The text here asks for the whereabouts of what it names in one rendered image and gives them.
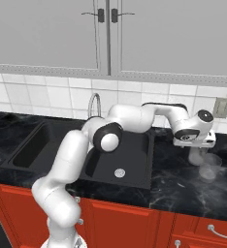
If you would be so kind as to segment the grey wall cupboard door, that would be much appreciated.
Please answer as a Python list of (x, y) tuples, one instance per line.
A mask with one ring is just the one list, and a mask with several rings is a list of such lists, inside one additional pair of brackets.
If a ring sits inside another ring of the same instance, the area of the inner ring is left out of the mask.
[(227, 76), (227, 0), (122, 0), (121, 69)]
[(94, 0), (0, 0), (0, 64), (97, 67)]

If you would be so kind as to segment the black double basin sink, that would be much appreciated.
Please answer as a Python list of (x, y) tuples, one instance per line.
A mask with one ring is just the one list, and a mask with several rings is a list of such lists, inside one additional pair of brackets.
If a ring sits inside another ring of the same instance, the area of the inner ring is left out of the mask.
[[(41, 122), (2, 164), (2, 168), (46, 175), (65, 135), (79, 130), (84, 120), (49, 119)], [(80, 179), (120, 186), (150, 189), (154, 133), (122, 133), (115, 152), (99, 153), (93, 148), (86, 156)]]

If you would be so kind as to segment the clear glass cup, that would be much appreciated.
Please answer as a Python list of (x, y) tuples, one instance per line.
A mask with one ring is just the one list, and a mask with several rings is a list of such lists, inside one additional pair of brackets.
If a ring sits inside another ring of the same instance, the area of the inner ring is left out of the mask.
[(212, 153), (207, 153), (204, 157), (203, 164), (199, 168), (200, 176), (206, 181), (215, 180), (222, 166), (222, 159)]

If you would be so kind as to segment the red drawer front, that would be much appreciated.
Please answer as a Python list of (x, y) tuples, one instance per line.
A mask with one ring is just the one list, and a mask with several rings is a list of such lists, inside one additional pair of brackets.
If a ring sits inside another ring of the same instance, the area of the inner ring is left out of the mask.
[(195, 233), (203, 237), (207, 237), (211, 239), (221, 239), (222, 241), (227, 242), (226, 238), (219, 237), (213, 234), (211, 231), (209, 231), (208, 230), (209, 224), (214, 225), (214, 228), (217, 232), (227, 235), (227, 221), (213, 220), (203, 217), (200, 218)]

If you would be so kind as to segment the grey wall socket plate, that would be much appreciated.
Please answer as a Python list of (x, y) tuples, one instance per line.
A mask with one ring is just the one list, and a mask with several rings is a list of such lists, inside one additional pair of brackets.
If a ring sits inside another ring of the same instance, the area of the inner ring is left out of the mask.
[(215, 118), (227, 117), (227, 98), (217, 98), (215, 100), (212, 115)]

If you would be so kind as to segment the silver curved tap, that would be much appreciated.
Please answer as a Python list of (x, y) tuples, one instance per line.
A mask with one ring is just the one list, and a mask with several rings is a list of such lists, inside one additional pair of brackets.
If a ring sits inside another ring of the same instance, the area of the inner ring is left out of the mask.
[(88, 103), (88, 118), (91, 118), (93, 116), (93, 104), (96, 104), (96, 110), (97, 110), (97, 115), (101, 117), (101, 99), (100, 95), (98, 93), (93, 93), (89, 99)]

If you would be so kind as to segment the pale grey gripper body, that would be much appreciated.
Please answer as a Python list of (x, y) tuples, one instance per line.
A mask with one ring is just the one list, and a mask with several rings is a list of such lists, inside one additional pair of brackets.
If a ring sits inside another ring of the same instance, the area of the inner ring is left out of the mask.
[(208, 149), (206, 147), (191, 147), (189, 150), (188, 161), (194, 166), (202, 166), (205, 163), (205, 157)]

